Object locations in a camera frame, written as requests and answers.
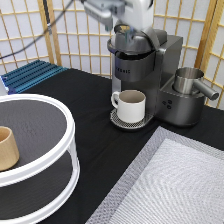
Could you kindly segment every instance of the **black table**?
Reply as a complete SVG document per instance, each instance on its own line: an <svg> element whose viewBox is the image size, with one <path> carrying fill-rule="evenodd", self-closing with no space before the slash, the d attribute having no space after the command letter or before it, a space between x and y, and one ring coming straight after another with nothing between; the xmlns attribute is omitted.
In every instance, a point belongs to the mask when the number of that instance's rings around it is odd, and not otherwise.
<svg viewBox="0 0 224 224"><path fill-rule="evenodd" d="M53 97L71 110L81 166L69 200L41 223L85 223L159 126L224 150L224 111L205 106L202 120L192 128L154 120L139 132L123 132L109 119L111 88L109 79L71 69L26 91Z"/></svg>

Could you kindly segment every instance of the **beige cup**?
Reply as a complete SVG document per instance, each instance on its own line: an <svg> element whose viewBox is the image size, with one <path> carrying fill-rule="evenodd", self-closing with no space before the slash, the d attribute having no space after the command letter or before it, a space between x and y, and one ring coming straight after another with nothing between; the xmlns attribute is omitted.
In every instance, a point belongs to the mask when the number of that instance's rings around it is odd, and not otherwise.
<svg viewBox="0 0 224 224"><path fill-rule="evenodd" d="M0 127L0 171L14 166L19 160L19 151L12 130Z"/></svg>
<svg viewBox="0 0 224 224"><path fill-rule="evenodd" d="M111 101L117 109L117 116L126 123L137 123L145 117L145 95L137 90L114 92Z"/></svg>

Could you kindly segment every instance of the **cable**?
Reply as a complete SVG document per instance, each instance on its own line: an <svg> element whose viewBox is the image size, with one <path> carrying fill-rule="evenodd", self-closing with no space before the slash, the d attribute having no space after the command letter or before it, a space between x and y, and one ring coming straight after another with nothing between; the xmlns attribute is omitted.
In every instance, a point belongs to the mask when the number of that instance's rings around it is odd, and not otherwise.
<svg viewBox="0 0 224 224"><path fill-rule="evenodd" d="M66 12L66 10L70 7L70 5L74 2L74 0L71 0L68 5L65 7L65 9L61 12L61 14L58 16L58 18L51 24L51 27L54 26L56 24L56 22L64 15L64 13ZM16 52L13 52L11 54L8 54L8 55L5 55L5 56L2 56L0 58L0 60L4 59L4 58L7 58L7 57L10 57L10 56L13 56L15 54L19 54L20 52L22 51L25 51L27 48L29 48L30 46L32 46L33 44L35 44L38 40L40 40L46 33L48 32L48 28L42 33L41 36L37 37L34 41L32 41L31 43L29 43L27 46L25 46L24 48L22 48L21 50L18 50Z"/></svg>

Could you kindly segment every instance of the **wooden cup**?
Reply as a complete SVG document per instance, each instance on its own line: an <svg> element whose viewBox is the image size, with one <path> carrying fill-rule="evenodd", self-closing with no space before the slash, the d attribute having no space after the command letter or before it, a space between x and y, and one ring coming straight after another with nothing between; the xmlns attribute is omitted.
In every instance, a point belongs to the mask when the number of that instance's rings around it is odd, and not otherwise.
<svg viewBox="0 0 224 224"><path fill-rule="evenodd" d="M19 150L12 130L0 127L0 171L14 166L19 160Z"/></svg>

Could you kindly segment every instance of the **white coffee cup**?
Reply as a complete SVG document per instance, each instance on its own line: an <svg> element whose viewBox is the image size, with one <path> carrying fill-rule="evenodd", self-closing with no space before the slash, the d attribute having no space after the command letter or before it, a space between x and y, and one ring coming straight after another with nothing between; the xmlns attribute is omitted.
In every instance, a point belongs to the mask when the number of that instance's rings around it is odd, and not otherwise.
<svg viewBox="0 0 224 224"><path fill-rule="evenodd" d="M145 95L137 90L114 92L111 102L117 109L117 116L126 123L136 123L145 117Z"/></svg>

